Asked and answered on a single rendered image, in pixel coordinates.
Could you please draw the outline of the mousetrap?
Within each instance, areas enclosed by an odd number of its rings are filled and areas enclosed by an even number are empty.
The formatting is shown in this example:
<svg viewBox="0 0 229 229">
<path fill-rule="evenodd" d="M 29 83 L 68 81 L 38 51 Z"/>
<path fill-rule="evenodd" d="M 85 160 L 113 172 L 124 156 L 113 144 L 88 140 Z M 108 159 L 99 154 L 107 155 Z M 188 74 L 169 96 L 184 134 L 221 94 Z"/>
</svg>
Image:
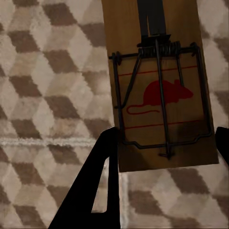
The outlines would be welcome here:
<svg viewBox="0 0 229 229">
<path fill-rule="evenodd" d="M 119 172 L 219 164 L 196 0 L 102 0 Z"/>
</svg>

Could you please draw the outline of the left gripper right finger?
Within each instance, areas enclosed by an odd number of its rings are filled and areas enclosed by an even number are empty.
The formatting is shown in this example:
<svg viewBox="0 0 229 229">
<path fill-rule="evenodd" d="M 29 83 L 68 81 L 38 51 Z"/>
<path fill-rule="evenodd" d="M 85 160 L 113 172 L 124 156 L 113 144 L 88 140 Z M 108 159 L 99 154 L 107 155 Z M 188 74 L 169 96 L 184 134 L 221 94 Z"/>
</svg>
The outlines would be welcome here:
<svg viewBox="0 0 229 229">
<path fill-rule="evenodd" d="M 229 165 L 229 129 L 219 126 L 215 133 L 217 150 Z"/>
</svg>

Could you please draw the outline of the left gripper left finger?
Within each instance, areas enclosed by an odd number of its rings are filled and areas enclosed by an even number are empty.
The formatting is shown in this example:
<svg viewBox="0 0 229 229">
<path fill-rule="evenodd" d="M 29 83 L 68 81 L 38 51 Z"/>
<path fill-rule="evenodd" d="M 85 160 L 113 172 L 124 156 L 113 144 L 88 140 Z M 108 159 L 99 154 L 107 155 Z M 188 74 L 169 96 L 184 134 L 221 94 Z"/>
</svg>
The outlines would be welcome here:
<svg viewBox="0 0 229 229">
<path fill-rule="evenodd" d="M 109 157 L 107 211 L 92 213 L 103 170 Z M 117 129 L 103 131 L 48 229 L 120 229 Z"/>
</svg>

